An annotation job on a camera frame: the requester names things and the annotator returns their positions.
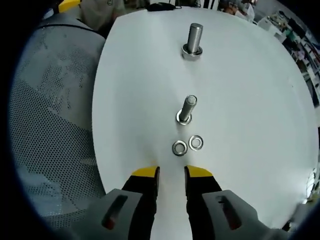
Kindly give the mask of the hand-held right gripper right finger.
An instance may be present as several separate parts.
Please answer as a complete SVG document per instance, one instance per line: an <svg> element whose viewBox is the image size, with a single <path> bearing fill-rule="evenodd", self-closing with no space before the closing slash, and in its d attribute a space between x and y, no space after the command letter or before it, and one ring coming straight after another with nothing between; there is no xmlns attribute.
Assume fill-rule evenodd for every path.
<svg viewBox="0 0 320 240"><path fill-rule="evenodd" d="M186 165L186 211L194 240L287 240L289 233L267 227L257 211L208 170Z"/></svg>

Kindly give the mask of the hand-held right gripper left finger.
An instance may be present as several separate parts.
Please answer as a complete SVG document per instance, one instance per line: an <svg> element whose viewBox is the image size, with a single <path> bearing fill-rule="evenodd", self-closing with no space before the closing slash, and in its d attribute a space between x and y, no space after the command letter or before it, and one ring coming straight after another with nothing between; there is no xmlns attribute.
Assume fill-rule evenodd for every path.
<svg viewBox="0 0 320 240"><path fill-rule="evenodd" d="M159 166L134 171L121 189L91 205L86 215L87 240L149 240L157 212Z"/></svg>

